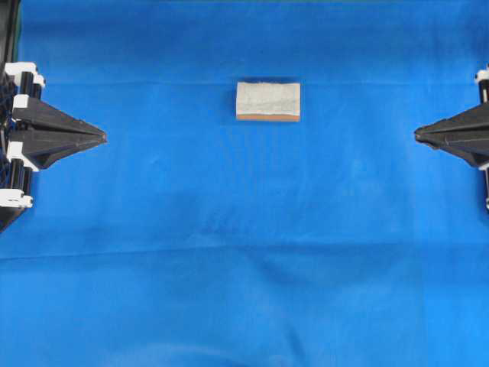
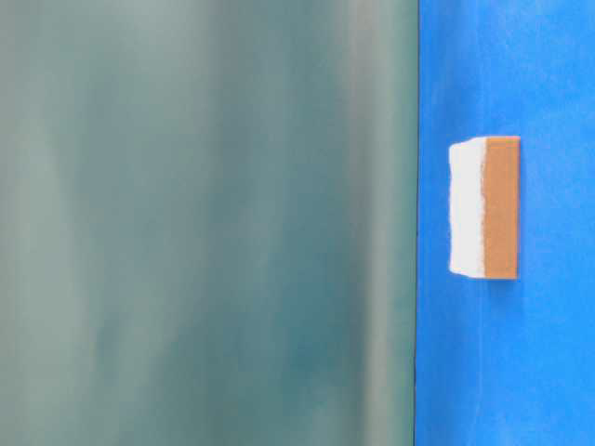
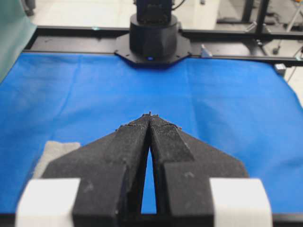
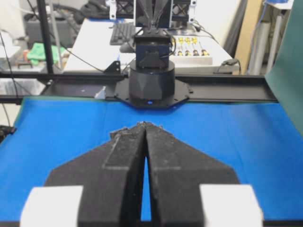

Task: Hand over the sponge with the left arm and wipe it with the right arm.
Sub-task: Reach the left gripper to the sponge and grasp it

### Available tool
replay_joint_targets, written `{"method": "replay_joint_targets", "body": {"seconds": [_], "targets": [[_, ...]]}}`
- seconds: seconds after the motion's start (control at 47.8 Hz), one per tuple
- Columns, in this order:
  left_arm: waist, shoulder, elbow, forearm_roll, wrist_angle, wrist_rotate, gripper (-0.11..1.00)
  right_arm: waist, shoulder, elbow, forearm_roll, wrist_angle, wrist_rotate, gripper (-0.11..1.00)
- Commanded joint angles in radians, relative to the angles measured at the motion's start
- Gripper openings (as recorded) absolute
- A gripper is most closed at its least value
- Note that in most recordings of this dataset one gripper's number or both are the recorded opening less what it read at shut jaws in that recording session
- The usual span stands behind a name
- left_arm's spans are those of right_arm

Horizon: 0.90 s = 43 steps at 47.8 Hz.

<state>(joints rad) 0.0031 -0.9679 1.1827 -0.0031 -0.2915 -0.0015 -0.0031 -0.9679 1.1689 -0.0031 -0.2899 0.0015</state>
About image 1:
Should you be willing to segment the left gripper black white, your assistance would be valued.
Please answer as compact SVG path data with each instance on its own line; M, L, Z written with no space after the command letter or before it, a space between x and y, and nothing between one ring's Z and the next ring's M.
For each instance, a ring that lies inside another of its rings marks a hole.
M1 188L1 206L27 209L33 205L30 180L34 172L60 159L106 143L103 130L67 115L39 100L46 82L32 62L4 65L7 82L6 126L1 129L7 181ZM55 132L14 132L21 122Z

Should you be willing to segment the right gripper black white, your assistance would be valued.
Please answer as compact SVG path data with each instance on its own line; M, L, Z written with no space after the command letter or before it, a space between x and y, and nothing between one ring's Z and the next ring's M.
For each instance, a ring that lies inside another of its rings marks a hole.
M434 124L415 130L415 140L442 150L466 161L472 167L478 167L484 174L485 207L488 208L488 67L479 70L475 77L481 104ZM445 144L454 141L468 141L470 138L482 138L482 152L472 153Z

